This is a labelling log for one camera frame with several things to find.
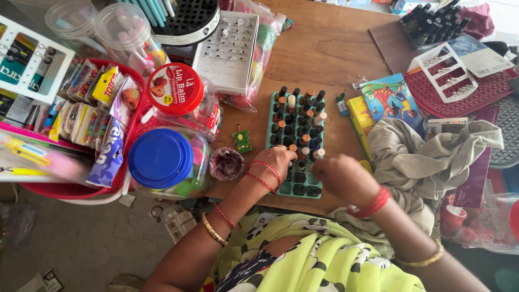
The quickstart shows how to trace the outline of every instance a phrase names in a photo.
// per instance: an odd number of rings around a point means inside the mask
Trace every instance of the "panda print fabric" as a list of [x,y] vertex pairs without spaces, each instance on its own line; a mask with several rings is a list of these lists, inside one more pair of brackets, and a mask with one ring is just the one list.
[[[417,277],[330,220],[258,213],[240,223],[243,230],[233,230],[213,267],[217,292],[424,290]],[[278,258],[263,249],[285,236],[302,239]]]

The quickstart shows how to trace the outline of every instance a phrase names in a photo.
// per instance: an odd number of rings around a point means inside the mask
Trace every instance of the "blue lid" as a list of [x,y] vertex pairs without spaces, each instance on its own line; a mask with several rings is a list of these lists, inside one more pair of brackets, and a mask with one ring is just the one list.
[[193,168],[193,148],[182,134],[167,128],[146,132],[128,154],[128,169],[140,185],[165,189],[183,181]]

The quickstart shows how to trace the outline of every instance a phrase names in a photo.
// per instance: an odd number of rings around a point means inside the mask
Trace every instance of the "red thread bracelet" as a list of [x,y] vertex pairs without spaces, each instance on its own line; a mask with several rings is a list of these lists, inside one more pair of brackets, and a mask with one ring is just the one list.
[[230,220],[229,218],[227,218],[227,216],[225,216],[225,214],[222,212],[222,210],[220,210],[220,208],[218,207],[218,204],[215,202],[214,203],[214,208],[218,211],[218,213],[220,213],[220,215],[222,215],[222,217],[225,219],[225,221],[227,221],[227,223],[229,223],[229,225],[231,225],[232,227],[238,229],[241,231],[241,224],[238,222],[238,226],[239,227],[236,227],[236,225],[234,225]]
[[259,182],[261,182],[264,186],[266,186],[266,187],[270,190],[270,192],[271,192],[272,194],[277,195],[276,191],[275,191],[273,188],[271,188],[271,187],[270,187],[266,182],[264,182],[261,178],[259,178],[259,177],[255,176],[255,175],[253,175],[253,174],[250,173],[250,172],[246,173],[246,175],[249,175],[249,176],[251,176],[251,177],[257,179],[257,180],[258,180]]
[[350,205],[348,207],[348,214],[359,219],[369,217],[379,211],[386,204],[389,197],[391,197],[391,193],[388,191],[388,189],[380,186],[380,191],[378,191],[377,196],[371,201],[369,205],[362,208],[360,211],[355,211],[353,206]]
[[251,162],[249,164],[249,169],[251,168],[251,165],[253,163],[261,163],[261,164],[267,166],[268,168],[270,168],[270,170],[272,170],[272,172],[274,172],[274,174],[276,175],[276,178],[278,179],[278,187],[276,188],[276,190],[279,189],[279,186],[281,186],[281,179],[279,178],[278,172],[270,164],[263,162],[263,161],[259,161],[259,160],[254,160],[253,162]]

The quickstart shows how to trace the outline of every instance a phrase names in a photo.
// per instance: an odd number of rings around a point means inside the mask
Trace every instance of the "yellow box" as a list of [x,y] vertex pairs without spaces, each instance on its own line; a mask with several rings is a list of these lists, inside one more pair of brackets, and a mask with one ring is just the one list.
[[359,96],[346,101],[346,107],[349,111],[349,117],[357,138],[362,145],[362,149],[366,153],[366,157],[370,160],[371,167],[375,170],[375,163],[370,154],[370,146],[367,144],[367,135],[375,126],[375,120],[371,117],[370,109],[367,107],[364,97]]

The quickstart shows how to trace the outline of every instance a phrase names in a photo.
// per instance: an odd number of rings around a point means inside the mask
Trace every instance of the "white box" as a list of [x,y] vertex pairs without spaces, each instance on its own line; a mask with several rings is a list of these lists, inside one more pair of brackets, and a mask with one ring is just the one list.
[[[229,25],[224,23],[224,19],[229,22]],[[250,27],[235,26],[238,19],[248,19]],[[214,33],[214,36],[198,44],[195,59],[193,61],[193,69],[198,75],[203,76],[214,84],[216,91],[222,94],[247,96],[247,87],[249,84],[249,76],[252,67],[252,56],[254,53],[254,45],[256,44],[256,36],[259,25],[259,17],[256,14],[222,11],[220,24]],[[222,29],[229,28],[229,35],[227,39],[221,38]],[[245,34],[243,31],[249,31],[250,34]],[[229,42],[236,44],[236,47],[229,47]],[[244,51],[244,55],[230,52],[234,50]],[[227,58],[234,57],[236,61],[229,61]]]
[[391,13],[403,16],[411,12],[411,10],[419,4],[422,4],[423,6],[431,4],[431,9],[433,10],[440,5],[438,0],[398,0]]

